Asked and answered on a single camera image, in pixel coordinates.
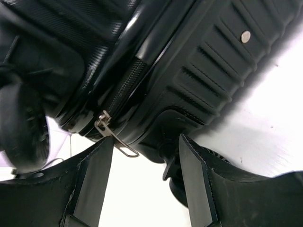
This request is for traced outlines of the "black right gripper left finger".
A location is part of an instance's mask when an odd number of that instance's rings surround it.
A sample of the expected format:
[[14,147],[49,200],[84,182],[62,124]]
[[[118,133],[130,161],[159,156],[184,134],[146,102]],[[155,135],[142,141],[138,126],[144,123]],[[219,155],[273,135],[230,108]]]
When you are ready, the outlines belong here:
[[113,156],[106,137],[27,178],[0,183],[2,227],[97,227]]

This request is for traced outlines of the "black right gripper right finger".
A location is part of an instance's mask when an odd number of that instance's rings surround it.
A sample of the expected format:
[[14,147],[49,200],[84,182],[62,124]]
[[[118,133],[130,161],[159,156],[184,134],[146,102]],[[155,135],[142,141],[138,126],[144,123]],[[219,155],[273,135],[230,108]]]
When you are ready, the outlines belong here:
[[179,138],[179,157],[194,227],[300,227],[303,174],[265,177],[240,169]]

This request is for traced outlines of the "silver zipper pull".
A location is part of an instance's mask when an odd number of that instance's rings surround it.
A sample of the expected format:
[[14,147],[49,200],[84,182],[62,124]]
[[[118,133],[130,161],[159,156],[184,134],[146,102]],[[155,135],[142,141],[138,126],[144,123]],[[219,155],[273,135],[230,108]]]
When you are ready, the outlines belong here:
[[139,153],[126,145],[117,135],[110,129],[111,116],[106,110],[103,110],[98,119],[94,122],[94,127],[103,137],[112,137],[114,147],[122,154],[129,158],[139,157]]

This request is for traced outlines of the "black hard-shell suitcase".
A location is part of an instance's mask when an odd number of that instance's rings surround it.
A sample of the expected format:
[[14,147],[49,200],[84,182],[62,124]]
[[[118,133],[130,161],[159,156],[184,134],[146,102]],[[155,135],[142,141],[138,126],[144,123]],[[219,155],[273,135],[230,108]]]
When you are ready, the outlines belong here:
[[22,173],[46,163],[46,117],[97,142],[103,110],[130,148],[165,163],[187,204],[180,134],[220,116],[300,14],[300,0],[3,0],[0,146]]

